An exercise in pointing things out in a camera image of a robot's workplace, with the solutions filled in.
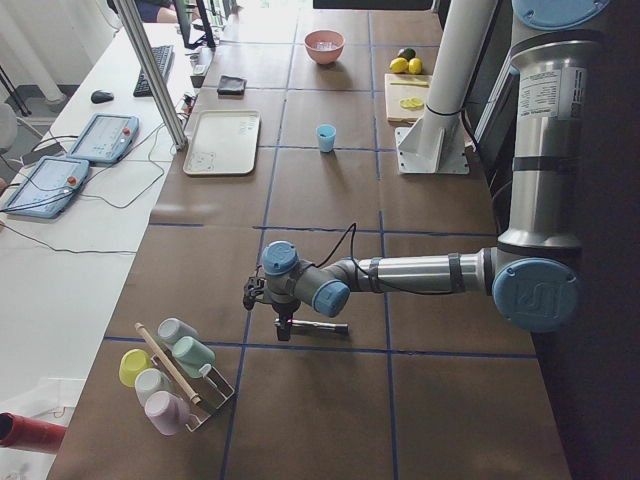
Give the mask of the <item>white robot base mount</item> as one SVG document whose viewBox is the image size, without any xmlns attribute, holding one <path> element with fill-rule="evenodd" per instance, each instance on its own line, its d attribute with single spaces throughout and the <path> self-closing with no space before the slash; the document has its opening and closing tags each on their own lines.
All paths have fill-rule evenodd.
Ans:
<svg viewBox="0 0 640 480">
<path fill-rule="evenodd" d="M 422 116 L 410 128 L 395 129 L 401 174 L 469 173 L 461 112 L 497 0 L 454 0 Z"/>
</svg>

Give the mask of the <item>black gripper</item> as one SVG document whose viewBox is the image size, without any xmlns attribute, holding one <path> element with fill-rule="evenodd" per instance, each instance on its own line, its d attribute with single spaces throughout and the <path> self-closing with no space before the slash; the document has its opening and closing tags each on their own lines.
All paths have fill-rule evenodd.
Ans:
<svg viewBox="0 0 640 480">
<path fill-rule="evenodd" d="M 300 308 L 300 301 L 273 302 L 272 308 L 278 314 L 275 320 L 276 335 L 279 341 L 289 341 L 295 312 Z"/>
</svg>

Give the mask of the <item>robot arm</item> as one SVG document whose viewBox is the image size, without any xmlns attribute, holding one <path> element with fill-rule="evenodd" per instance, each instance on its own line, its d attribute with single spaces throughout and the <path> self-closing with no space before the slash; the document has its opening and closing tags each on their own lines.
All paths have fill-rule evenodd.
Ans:
<svg viewBox="0 0 640 480">
<path fill-rule="evenodd" d="M 301 259 L 295 246 L 266 246 L 243 303 L 270 305 L 288 340 L 301 305 L 337 316 L 354 292 L 452 295 L 480 290 L 513 325 L 536 333 L 574 315 L 579 240 L 570 210 L 579 156 L 587 67 L 602 48 L 605 1 L 516 1 L 506 65 L 519 77 L 510 217 L 493 248 L 358 260 Z"/>
</svg>

